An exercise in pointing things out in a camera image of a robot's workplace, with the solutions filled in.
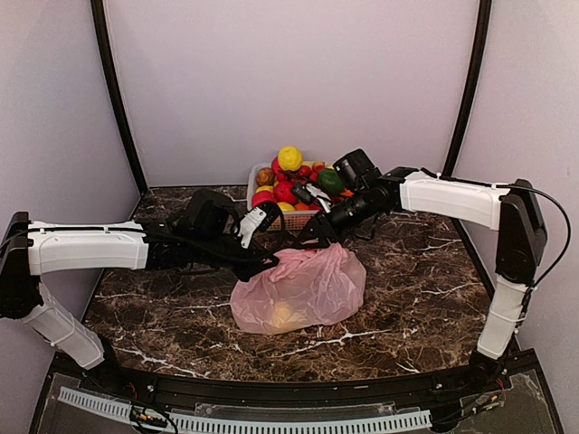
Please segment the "small yellow lemon front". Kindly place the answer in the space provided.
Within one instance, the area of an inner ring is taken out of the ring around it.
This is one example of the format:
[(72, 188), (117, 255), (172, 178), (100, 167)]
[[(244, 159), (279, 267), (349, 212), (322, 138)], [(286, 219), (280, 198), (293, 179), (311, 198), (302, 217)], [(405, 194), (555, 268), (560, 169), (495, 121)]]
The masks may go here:
[(279, 206), (279, 208), (282, 212), (295, 212), (296, 211), (296, 208), (290, 203), (279, 202), (279, 203), (277, 203), (277, 205)]

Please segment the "pink fruit front left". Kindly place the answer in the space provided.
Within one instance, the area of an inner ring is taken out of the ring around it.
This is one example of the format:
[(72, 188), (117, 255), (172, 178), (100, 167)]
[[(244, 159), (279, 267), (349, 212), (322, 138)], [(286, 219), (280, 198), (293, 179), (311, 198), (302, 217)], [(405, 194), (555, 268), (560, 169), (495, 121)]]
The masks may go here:
[(274, 193), (270, 191), (259, 191), (255, 193), (252, 197), (252, 208), (257, 207), (262, 203), (276, 203), (276, 198)]

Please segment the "right black frame post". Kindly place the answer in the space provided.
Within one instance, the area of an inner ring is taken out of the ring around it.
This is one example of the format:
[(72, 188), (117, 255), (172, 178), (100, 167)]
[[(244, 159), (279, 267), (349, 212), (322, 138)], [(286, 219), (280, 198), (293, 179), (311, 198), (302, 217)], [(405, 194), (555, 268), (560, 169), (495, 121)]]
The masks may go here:
[(469, 67), (465, 79), (455, 127), (451, 136), (451, 142), (444, 161), (444, 166), (442, 168), (443, 175), (453, 175), (459, 160), (460, 150), (466, 135), (467, 126), (469, 124), (470, 114), (479, 83), (479, 76), (489, 31), (491, 9), (491, 0), (479, 1)]

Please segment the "pink fruit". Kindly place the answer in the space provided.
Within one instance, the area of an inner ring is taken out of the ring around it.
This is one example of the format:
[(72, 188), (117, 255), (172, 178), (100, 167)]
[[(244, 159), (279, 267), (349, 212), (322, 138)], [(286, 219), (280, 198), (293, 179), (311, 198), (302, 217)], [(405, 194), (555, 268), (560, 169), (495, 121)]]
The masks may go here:
[(270, 191), (259, 191), (255, 193), (252, 197), (252, 208), (257, 207), (262, 203), (276, 203), (276, 198), (274, 193)]
[(275, 158), (272, 160), (271, 170), (273, 171), (273, 173), (274, 173), (276, 176), (283, 174), (283, 170), (282, 170), (281, 167), (280, 167), (279, 160), (278, 160), (277, 157), (275, 157)]

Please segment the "red apple centre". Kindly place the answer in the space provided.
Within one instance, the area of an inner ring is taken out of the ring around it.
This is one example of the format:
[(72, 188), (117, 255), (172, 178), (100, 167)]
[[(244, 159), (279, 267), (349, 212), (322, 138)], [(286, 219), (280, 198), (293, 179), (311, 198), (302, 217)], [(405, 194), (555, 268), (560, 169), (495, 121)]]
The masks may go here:
[(291, 181), (281, 181), (274, 186), (274, 196), (278, 203), (289, 203), (295, 205), (299, 199), (291, 191), (293, 183)]

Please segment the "black front rail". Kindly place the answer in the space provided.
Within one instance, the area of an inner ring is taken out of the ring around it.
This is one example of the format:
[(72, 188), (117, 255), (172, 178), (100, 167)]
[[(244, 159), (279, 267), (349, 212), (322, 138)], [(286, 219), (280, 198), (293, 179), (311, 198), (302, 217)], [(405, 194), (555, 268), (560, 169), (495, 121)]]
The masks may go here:
[(431, 373), (347, 382), (234, 382), (156, 374), (130, 368), (110, 368), (96, 376), (86, 373), (70, 357), (57, 354), (52, 368), (79, 378), (90, 390), (113, 394), (122, 385), (134, 386), (125, 397), (161, 410), (192, 410), (202, 404), (263, 407), (321, 408), (392, 402), (397, 408), (434, 410), (441, 418), (462, 414), (462, 401), (511, 385), (511, 378), (537, 369), (532, 350), (515, 352), (487, 377), (478, 366), (459, 366)]

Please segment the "left black frame post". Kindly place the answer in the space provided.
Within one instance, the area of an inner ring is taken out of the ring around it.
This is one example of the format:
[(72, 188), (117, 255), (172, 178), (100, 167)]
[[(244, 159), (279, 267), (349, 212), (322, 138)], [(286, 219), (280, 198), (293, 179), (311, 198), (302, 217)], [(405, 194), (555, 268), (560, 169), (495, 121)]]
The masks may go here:
[(139, 195), (143, 196), (148, 191), (148, 185), (142, 165), (138, 158), (137, 148), (131, 133), (127, 112), (121, 95), (119, 79), (109, 38), (105, 4), (102, 0), (91, 0), (90, 8), (94, 33), (100, 54), (100, 63), (109, 94), (109, 102), (113, 110), (121, 144), (128, 160), (132, 178), (138, 189)]

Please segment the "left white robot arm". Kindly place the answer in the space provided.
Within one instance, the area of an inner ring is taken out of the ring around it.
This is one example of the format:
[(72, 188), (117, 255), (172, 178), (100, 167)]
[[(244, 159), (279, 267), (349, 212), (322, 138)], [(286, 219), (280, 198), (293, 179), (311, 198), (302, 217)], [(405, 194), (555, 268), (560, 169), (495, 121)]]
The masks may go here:
[(44, 274), (76, 269), (163, 270), (203, 264), (231, 269), (241, 281), (276, 266), (273, 250), (252, 243), (264, 224), (252, 211), (231, 230), (208, 231), (186, 219), (61, 225), (17, 212), (1, 243), (1, 316), (19, 320), (65, 352), (108, 394), (128, 386), (109, 344), (69, 312), (42, 283)]

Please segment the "pink fruit back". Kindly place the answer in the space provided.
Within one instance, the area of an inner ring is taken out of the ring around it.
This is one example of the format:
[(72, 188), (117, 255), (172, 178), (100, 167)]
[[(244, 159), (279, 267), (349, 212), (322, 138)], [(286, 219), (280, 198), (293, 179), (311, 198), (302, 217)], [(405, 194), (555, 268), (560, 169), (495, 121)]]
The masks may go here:
[(273, 173), (274, 173), (276, 176), (283, 174), (283, 170), (282, 170), (281, 167), (280, 167), (279, 160), (278, 160), (277, 157), (275, 157), (275, 158), (272, 160), (271, 170), (273, 171)]

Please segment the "yellow fruit left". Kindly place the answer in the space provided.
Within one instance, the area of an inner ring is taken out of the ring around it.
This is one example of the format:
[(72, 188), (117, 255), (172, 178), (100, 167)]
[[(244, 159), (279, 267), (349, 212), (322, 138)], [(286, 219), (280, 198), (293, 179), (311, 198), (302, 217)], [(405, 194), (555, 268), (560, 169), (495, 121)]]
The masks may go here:
[(273, 185), (263, 185), (256, 189), (255, 193), (274, 193), (274, 186)]

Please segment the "green lime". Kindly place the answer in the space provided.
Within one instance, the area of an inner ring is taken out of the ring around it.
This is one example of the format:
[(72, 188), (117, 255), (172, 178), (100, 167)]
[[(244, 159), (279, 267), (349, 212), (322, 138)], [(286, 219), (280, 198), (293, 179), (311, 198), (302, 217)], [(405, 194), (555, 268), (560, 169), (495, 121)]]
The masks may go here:
[(318, 173), (318, 187), (328, 195), (340, 195), (344, 192), (345, 186), (332, 169), (325, 169)]

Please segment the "large yellow lemon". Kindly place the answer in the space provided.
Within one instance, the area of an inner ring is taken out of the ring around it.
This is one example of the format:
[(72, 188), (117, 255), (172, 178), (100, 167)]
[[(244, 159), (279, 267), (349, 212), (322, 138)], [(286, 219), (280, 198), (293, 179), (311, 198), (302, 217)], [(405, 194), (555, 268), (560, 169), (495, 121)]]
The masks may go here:
[(285, 146), (278, 153), (278, 164), (283, 171), (295, 172), (302, 167), (303, 155), (295, 146)]

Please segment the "pink plastic bag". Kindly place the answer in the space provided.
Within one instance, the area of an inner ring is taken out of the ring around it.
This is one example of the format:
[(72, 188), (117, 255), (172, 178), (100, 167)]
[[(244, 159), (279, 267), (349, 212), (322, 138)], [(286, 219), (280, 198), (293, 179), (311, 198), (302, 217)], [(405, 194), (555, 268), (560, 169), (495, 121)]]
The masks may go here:
[(241, 330), (279, 335), (332, 326), (364, 303), (366, 270), (356, 254), (335, 243), (321, 250), (286, 249), (280, 263), (238, 282), (230, 307)]

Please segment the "black frame post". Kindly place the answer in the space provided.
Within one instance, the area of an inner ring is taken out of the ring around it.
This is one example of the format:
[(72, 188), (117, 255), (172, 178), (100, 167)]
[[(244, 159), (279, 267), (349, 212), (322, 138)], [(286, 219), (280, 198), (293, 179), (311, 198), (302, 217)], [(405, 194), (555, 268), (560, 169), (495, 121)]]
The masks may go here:
[(121, 95), (119, 79), (109, 38), (105, 4), (102, 0), (91, 0), (90, 8), (94, 33), (100, 54), (100, 63), (109, 94), (109, 102), (113, 110), (121, 144), (128, 160), (132, 178), (138, 189), (139, 195), (143, 196), (148, 191), (148, 185), (142, 165), (138, 158), (137, 148), (131, 133), (127, 112)]
[(453, 175), (459, 160), (460, 150), (466, 135), (467, 126), (469, 124), (470, 114), (479, 83), (479, 76), (489, 31), (491, 9), (491, 0), (479, 1), (469, 67), (465, 79), (455, 127), (451, 136), (451, 142), (444, 161), (444, 166), (442, 168), (443, 175)]

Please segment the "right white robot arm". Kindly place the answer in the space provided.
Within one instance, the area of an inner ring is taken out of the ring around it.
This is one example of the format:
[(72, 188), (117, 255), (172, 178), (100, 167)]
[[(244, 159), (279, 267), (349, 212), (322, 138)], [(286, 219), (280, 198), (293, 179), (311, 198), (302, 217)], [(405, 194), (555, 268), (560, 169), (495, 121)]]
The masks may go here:
[(546, 246), (546, 225), (537, 197), (540, 191), (525, 180), (488, 184), (443, 178), (424, 169), (397, 167), (382, 175), (375, 168), (357, 173), (337, 171), (352, 195), (331, 204), (309, 184), (291, 191), (321, 211), (299, 235), (307, 248), (326, 248), (344, 231), (364, 220), (390, 212), (427, 212), (472, 222), (498, 233), (494, 295), (477, 342), (478, 358), (462, 372), (461, 383), (481, 392), (497, 376), (497, 361), (524, 321), (530, 298), (541, 281), (536, 272)]

